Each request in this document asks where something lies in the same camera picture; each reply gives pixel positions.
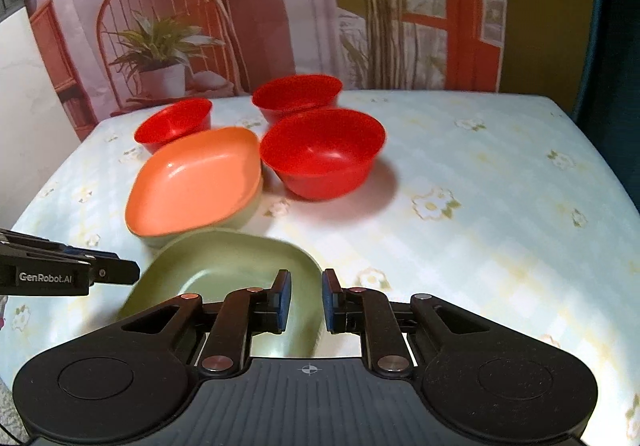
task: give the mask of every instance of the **bowl rim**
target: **bowl rim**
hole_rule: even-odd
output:
[[[333,94],[330,99],[323,100],[322,102],[308,101],[306,103],[295,105],[294,107],[273,108],[269,106],[264,106],[264,104],[260,102],[260,99],[262,98],[262,96],[266,92],[268,92],[271,88],[279,87],[279,86],[282,86],[283,84],[287,84],[292,81],[304,81],[309,79],[327,80],[329,82],[329,85],[334,86],[335,94]],[[280,78],[275,78],[274,80],[270,80],[267,83],[260,85],[252,94],[251,102],[256,107],[258,107],[258,109],[263,111],[273,112],[273,113],[284,113],[284,112],[295,113],[296,111],[299,111],[299,110],[306,110],[312,107],[329,105],[333,100],[335,100],[338,94],[340,94],[342,89],[344,89],[344,83],[342,82],[342,80],[340,80],[339,78],[336,78],[335,76],[331,76],[330,74],[322,74],[322,73],[292,74],[290,76],[282,76]]]
[[[201,138],[201,137],[204,137],[203,134],[219,133],[219,132],[222,132],[222,131],[229,131],[229,130],[241,131],[243,133],[251,134],[253,136],[253,138],[254,138],[255,145],[258,147],[258,169],[259,169],[259,172],[257,174],[257,180],[255,181],[255,184],[252,184],[250,186],[249,193],[242,199],[242,204],[240,205],[240,207],[237,210],[233,211],[233,213],[230,213],[228,216],[225,216],[222,219],[213,220],[213,221],[209,222],[208,224],[206,224],[204,226],[203,225],[193,226],[193,227],[189,227],[189,228],[185,228],[185,229],[181,229],[181,230],[175,230],[175,231],[171,231],[171,232],[167,232],[167,233],[137,233],[136,231],[134,231],[131,228],[130,224],[129,224],[129,217],[127,216],[127,213],[129,212],[129,204],[130,204],[130,200],[131,200],[131,194],[133,193],[134,188],[138,184],[138,180],[140,178],[140,175],[143,173],[143,171],[145,170],[145,168],[147,166],[151,166],[151,165],[148,165],[148,163],[153,163],[155,161],[158,161],[159,159],[162,159],[162,157],[167,152],[169,152],[173,148],[175,148],[175,146],[177,144],[184,144],[183,142],[185,140]],[[140,239],[155,239],[155,238],[168,237],[170,235],[178,235],[178,234],[182,234],[182,233],[185,233],[185,232],[191,232],[193,230],[197,230],[197,229],[200,229],[200,228],[208,228],[208,227],[216,226],[218,224],[222,224],[222,223],[228,221],[229,219],[231,219],[231,217],[234,217],[237,213],[241,212],[243,209],[245,209],[247,206],[249,206],[249,204],[251,204],[251,201],[254,200],[256,195],[261,195],[261,193],[262,193],[261,185],[263,185],[264,178],[263,178],[263,174],[262,174],[262,160],[260,158],[260,148],[259,148],[259,146],[260,146],[260,143],[259,143],[259,140],[258,140],[258,136],[256,136],[254,131],[251,131],[251,130],[246,129],[244,127],[221,127],[219,129],[210,129],[208,131],[197,132],[195,134],[190,134],[188,136],[181,137],[176,141],[169,142],[168,144],[163,146],[161,149],[159,149],[158,152],[153,153],[148,158],[148,160],[146,160],[146,162],[142,165],[142,167],[138,171],[138,174],[136,175],[136,178],[134,179],[133,184],[131,185],[131,189],[129,191],[129,196],[127,197],[127,203],[125,204],[125,208],[124,208],[124,221],[125,221],[125,225],[127,227],[127,230],[129,230],[130,233],[132,233],[133,235],[137,236]]]
[[[200,118],[200,121],[198,121],[197,123],[194,123],[191,127],[185,128],[181,130],[180,133],[174,134],[172,136],[165,136],[157,139],[140,138],[140,133],[148,129],[149,125],[151,123],[154,123],[155,121],[158,121],[158,119],[164,118],[167,115],[172,114],[172,112],[177,110],[178,108],[183,108],[183,107],[190,108],[191,106],[204,107],[205,105],[207,105],[205,102],[207,102],[208,104],[206,112],[203,112],[202,117]],[[140,145],[162,145],[162,144],[170,143],[171,141],[174,141],[179,137],[183,137],[190,130],[193,130],[198,125],[200,125],[203,122],[203,120],[210,115],[212,110],[213,110],[213,102],[206,98],[187,98],[184,100],[179,100],[175,103],[172,103],[171,105],[167,105],[163,109],[160,109],[158,112],[152,114],[147,119],[145,119],[142,123],[140,123],[139,127],[136,129],[136,131],[133,134],[133,139],[136,143],[139,143]]]
[[[309,110],[309,111],[304,111],[304,112],[300,112],[300,113],[294,113],[290,116],[287,116],[286,118],[280,119],[279,121],[277,121],[276,123],[274,123],[269,130],[266,132],[266,134],[262,137],[262,140],[260,142],[260,159],[262,160],[262,162],[267,165],[269,168],[271,168],[273,171],[277,172],[277,173],[282,173],[284,175],[289,175],[289,176],[293,176],[293,177],[299,177],[299,178],[313,178],[313,177],[327,177],[328,175],[331,175],[333,173],[340,173],[342,171],[344,171],[347,168],[351,168],[351,166],[345,166],[344,168],[339,168],[336,170],[332,170],[332,171],[328,171],[328,172],[324,172],[324,173],[296,173],[296,174],[292,174],[291,172],[281,169],[281,168],[276,168],[275,166],[272,166],[271,163],[265,158],[264,154],[263,154],[263,145],[265,143],[265,141],[268,140],[269,137],[274,137],[273,136],[273,131],[276,128],[279,128],[280,130],[283,130],[283,127],[286,128],[287,124],[292,124],[297,122],[299,119],[301,118],[310,118],[310,117],[314,117],[317,115],[323,115],[324,113],[327,112],[347,112],[350,113],[350,115],[353,115],[353,113],[356,113],[358,116],[360,116],[362,119],[364,118],[369,118],[372,119],[373,121],[375,121],[375,124],[377,127],[380,128],[380,134],[382,135],[382,137],[380,138],[380,144],[378,145],[378,148],[372,153],[372,155],[366,159],[365,161],[363,161],[361,163],[362,166],[367,165],[369,163],[371,163],[379,154],[380,152],[382,152],[383,147],[385,146],[386,143],[386,129],[384,127],[384,125],[382,123],[380,123],[380,121],[378,121],[377,119],[375,119],[373,116],[362,112],[362,111],[357,111],[355,109],[344,109],[341,107],[325,107],[325,108],[321,108],[321,109],[313,109],[313,110]]]

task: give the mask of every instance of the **printed wall mural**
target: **printed wall mural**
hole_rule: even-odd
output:
[[[495,91],[506,0],[25,0],[83,139],[108,116],[326,72],[349,88]]]

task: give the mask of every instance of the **red plastic bowl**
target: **red plastic bowl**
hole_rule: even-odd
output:
[[[133,135],[151,153],[180,137],[211,128],[209,100],[194,98],[169,105],[142,123]]]
[[[274,124],[292,114],[334,106],[341,90],[342,82],[333,76],[298,74],[264,84],[254,92],[252,101]]]
[[[300,197],[334,199],[365,182],[385,138],[385,128],[369,115],[318,109],[276,123],[262,139],[260,156]]]

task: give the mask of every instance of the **olive green bowl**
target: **olive green bowl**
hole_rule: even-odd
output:
[[[169,243],[134,286],[118,319],[182,293],[199,293],[212,302],[245,287],[266,289],[279,269],[291,272],[287,330],[254,336],[251,354],[311,357],[323,322],[320,267],[292,244],[232,230],[197,230]]]

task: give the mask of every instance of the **floral tablecloth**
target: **floral tablecloth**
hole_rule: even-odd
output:
[[[432,293],[575,354],[599,399],[583,439],[640,442],[640,217],[572,121],[542,97],[345,92],[340,105],[379,119],[388,141],[367,183],[311,203],[270,186],[244,231],[283,239],[333,267],[342,285],[408,301]],[[155,110],[102,122],[15,225],[73,246],[114,251],[142,269],[153,251],[124,224],[148,158],[132,134]],[[266,123],[249,98],[214,101],[214,125]],[[85,298],[0,300],[0,376],[114,317],[130,287]],[[324,334],[318,355],[358,353]]]

